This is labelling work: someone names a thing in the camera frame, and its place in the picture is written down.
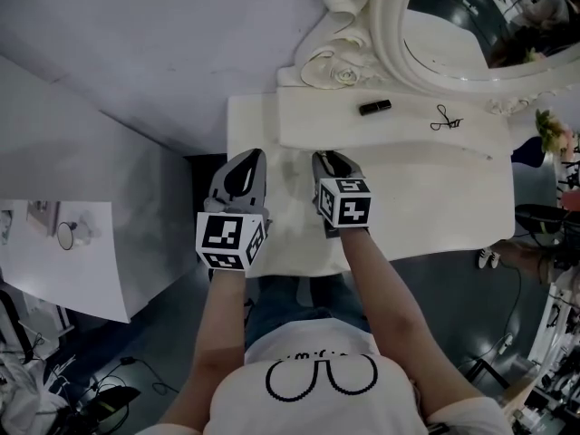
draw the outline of floor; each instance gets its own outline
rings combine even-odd
[[[513,171],[517,204],[553,204],[555,184],[549,162],[540,169],[515,164]],[[436,340],[463,372],[469,369],[469,360],[488,351],[505,332],[514,334],[514,344],[502,356],[496,356],[495,351],[486,356],[500,373],[509,376],[516,357],[527,356],[531,348],[546,290],[523,278],[517,306],[510,316],[518,294],[517,272],[502,266],[479,270],[475,263],[476,253],[470,251],[419,256],[393,264],[419,301]],[[121,338],[115,335],[118,348],[124,349],[97,377],[117,365],[120,357],[133,356],[146,361],[167,384],[178,388],[189,371],[207,290],[207,274],[200,266],[155,298],[134,318],[137,333],[125,332]],[[256,296],[255,281],[249,281],[248,291]],[[306,291],[307,285],[301,285],[299,300],[307,302]],[[121,367],[114,375],[141,391],[130,404],[130,417],[116,433],[135,433],[155,423],[174,397],[172,393],[155,393],[151,389],[155,378],[140,363]],[[476,384],[488,395],[500,392],[486,374]],[[112,427],[123,412],[110,417],[103,428]]]

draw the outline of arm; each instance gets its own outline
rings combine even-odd
[[[341,240],[379,351],[415,381],[423,416],[482,396],[439,348],[412,293],[368,232],[341,229]]]
[[[209,286],[189,377],[161,423],[203,431],[216,388],[244,365],[245,293],[244,273],[216,271]]]

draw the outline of white wall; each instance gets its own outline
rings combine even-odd
[[[0,54],[184,154],[226,151],[226,98],[272,92],[320,0],[0,0]]]

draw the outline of jeans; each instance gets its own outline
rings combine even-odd
[[[371,331],[361,303],[344,283],[342,274],[311,279],[313,307],[302,306],[296,300],[298,280],[298,277],[285,275],[258,279],[260,296],[247,319],[246,349],[264,335],[293,321],[334,317],[365,332]]]

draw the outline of shoe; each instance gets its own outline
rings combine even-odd
[[[493,254],[489,248],[481,248],[478,252],[478,266],[479,269],[483,269],[488,263],[488,259]]]
[[[492,269],[495,269],[496,267],[498,267],[498,264],[499,264],[499,254],[496,253],[495,251],[492,251],[491,252],[490,264],[491,264],[491,268]]]

